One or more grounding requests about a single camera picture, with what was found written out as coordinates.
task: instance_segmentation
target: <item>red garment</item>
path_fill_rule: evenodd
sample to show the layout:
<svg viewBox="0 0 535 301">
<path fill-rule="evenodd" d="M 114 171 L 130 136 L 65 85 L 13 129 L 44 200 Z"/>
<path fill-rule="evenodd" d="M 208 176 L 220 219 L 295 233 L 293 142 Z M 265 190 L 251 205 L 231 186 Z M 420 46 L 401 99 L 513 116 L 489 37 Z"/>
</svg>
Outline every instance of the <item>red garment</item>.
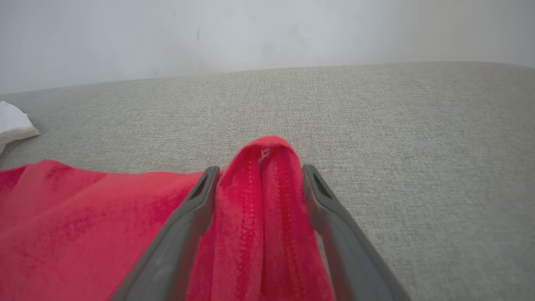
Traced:
<svg viewBox="0 0 535 301">
<path fill-rule="evenodd" d="M 108 299 L 201 174 L 0 171 L 2 300 Z M 221 172 L 187 299 L 334 299 L 286 141 L 257 139 Z"/>
</svg>

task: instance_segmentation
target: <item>white tissue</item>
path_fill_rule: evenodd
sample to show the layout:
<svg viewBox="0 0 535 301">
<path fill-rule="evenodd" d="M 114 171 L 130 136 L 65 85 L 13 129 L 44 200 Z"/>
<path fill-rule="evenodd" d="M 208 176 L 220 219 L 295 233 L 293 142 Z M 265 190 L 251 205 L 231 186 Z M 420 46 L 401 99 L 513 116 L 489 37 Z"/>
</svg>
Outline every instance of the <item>white tissue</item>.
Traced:
<svg viewBox="0 0 535 301">
<path fill-rule="evenodd" d="M 36 135 L 39 131 L 26 114 L 12 104 L 0 101 L 0 154 L 11 141 Z"/>
</svg>

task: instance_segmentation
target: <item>red cloth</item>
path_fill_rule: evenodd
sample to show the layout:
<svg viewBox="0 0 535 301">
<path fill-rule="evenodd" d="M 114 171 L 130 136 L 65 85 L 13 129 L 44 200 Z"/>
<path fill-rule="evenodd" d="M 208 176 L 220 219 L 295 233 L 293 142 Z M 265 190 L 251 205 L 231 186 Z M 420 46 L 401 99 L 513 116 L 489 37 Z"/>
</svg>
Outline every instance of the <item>red cloth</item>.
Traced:
<svg viewBox="0 0 535 301">
<path fill-rule="evenodd" d="M 0 171 L 0 296 L 108 299 L 202 173 L 105 174 L 51 160 Z M 221 172 L 188 300 L 333 300 L 288 143 Z"/>
</svg>

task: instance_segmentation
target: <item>wall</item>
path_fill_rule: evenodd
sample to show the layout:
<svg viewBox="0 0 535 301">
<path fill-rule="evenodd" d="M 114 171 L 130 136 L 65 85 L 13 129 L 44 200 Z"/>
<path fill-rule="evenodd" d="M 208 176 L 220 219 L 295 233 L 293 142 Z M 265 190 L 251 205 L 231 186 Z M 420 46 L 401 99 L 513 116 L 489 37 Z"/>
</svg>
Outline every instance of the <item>wall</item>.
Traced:
<svg viewBox="0 0 535 301">
<path fill-rule="evenodd" d="M 0 0 L 0 94 L 293 66 L 535 67 L 533 0 Z"/>
</svg>

